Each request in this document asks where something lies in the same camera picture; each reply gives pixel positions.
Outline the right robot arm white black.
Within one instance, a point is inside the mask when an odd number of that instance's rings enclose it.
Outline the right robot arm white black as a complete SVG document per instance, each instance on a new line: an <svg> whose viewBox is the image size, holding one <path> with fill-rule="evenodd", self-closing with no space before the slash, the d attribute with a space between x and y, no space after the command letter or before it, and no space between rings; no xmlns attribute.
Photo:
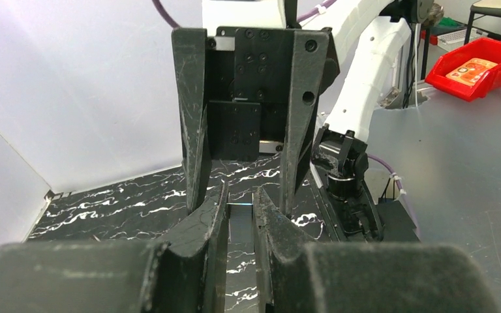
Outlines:
<svg viewBox="0 0 501 313"><path fill-rule="evenodd" d="M279 209L306 174L326 177L337 237L386 238L365 182L367 140L384 82L430 1L203 1L202 26L174 26L186 203L204 202L213 160L281 155Z"/></svg>

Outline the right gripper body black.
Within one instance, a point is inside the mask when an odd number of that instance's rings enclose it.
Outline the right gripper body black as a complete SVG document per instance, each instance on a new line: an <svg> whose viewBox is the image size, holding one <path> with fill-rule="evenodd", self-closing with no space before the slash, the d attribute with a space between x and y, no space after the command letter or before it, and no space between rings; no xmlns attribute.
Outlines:
<svg viewBox="0 0 501 313"><path fill-rule="evenodd" d="M214 160L281 151L291 108L316 108L339 75L330 27L217 29L206 53L207 142Z"/></svg>

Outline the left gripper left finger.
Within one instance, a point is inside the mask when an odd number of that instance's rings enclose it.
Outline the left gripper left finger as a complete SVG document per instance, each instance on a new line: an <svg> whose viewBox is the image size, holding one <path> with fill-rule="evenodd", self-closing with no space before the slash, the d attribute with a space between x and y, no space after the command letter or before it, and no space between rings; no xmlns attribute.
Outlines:
<svg viewBox="0 0 501 313"><path fill-rule="evenodd" d="M156 239L0 246L0 312L223 312L228 195Z"/></svg>

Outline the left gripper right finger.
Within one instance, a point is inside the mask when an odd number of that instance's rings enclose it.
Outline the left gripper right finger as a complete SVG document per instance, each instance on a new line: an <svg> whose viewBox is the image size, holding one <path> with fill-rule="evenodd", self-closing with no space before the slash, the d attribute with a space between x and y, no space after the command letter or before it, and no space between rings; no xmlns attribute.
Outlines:
<svg viewBox="0 0 501 313"><path fill-rule="evenodd" d="M259 188L252 199L260 312L498 312L479 266L451 245L323 243Z"/></svg>

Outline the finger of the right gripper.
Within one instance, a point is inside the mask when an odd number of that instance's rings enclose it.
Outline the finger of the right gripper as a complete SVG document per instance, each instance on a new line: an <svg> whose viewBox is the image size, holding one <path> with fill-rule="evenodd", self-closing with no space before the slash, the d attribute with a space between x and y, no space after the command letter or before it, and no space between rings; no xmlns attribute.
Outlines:
<svg viewBox="0 0 501 313"><path fill-rule="evenodd" d="M319 97L329 45L325 31L295 30L284 149L280 164L280 212L292 215L301 155Z"/></svg>
<svg viewBox="0 0 501 313"><path fill-rule="evenodd" d="M205 103L205 53L207 31L176 28L172 31L186 203L191 213L203 204L211 172Z"/></svg>

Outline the grey staple strip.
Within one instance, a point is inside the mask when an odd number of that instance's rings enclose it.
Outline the grey staple strip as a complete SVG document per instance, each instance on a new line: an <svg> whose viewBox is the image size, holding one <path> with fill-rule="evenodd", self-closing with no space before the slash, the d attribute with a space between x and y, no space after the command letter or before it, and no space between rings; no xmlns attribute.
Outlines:
<svg viewBox="0 0 501 313"><path fill-rule="evenodd" d="M253 206L251 203L229 203L229 242L253 243Z"/></svg>

